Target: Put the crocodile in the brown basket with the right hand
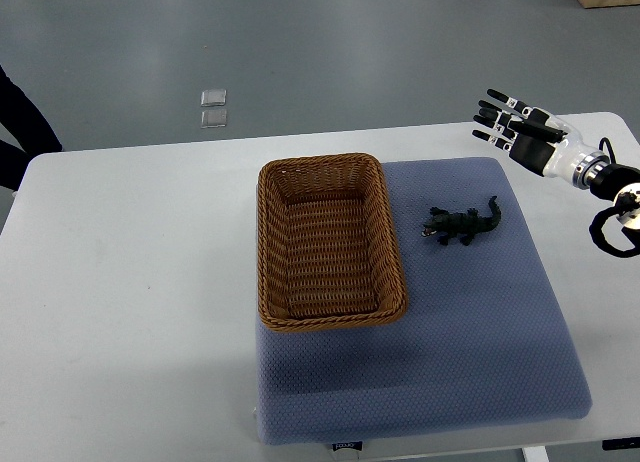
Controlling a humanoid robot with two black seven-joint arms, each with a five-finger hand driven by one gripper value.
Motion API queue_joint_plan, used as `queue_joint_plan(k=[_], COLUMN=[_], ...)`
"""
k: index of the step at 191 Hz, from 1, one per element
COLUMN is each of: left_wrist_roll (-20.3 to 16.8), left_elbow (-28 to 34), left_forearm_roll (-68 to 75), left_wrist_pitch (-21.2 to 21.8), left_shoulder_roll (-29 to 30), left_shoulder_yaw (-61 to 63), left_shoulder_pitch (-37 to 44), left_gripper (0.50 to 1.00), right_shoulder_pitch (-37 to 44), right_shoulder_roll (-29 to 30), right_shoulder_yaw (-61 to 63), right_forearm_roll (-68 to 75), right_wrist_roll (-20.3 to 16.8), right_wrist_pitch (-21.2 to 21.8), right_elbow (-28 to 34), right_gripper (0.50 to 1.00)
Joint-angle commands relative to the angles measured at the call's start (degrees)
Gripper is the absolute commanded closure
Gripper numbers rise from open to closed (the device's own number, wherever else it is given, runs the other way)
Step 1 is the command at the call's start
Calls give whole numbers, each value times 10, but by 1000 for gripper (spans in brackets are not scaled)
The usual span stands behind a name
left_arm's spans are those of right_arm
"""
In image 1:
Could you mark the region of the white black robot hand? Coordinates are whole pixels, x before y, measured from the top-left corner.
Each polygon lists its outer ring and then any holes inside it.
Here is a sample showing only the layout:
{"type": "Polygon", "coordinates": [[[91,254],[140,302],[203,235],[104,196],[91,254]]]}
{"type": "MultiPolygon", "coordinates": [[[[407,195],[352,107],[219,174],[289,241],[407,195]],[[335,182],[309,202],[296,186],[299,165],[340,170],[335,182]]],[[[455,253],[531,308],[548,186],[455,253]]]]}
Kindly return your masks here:
{"type": "Polygon", "coordinates": [[[591,180],[612,163],[609,154],[584,143],[582,134],[554,114],[495,89],[478,102],[472,135],[504,151],[530,172],[561,178],[586,190],[591,180]]]}

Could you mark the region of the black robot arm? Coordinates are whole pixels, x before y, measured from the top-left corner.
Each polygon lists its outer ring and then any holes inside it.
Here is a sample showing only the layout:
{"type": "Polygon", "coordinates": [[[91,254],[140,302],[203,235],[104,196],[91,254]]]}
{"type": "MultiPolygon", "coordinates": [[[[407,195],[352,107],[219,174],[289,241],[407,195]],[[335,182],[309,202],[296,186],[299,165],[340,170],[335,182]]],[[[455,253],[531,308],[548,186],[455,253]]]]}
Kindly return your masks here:
{"type": "Polygon", "coordinates": [[[636,204],[618,215],[624,228],[639,230],[639,170],[617,163],[597,162],[586,173],[585,181],[597,198],[611,201],[615,207],[623,203],[636,204]]]}

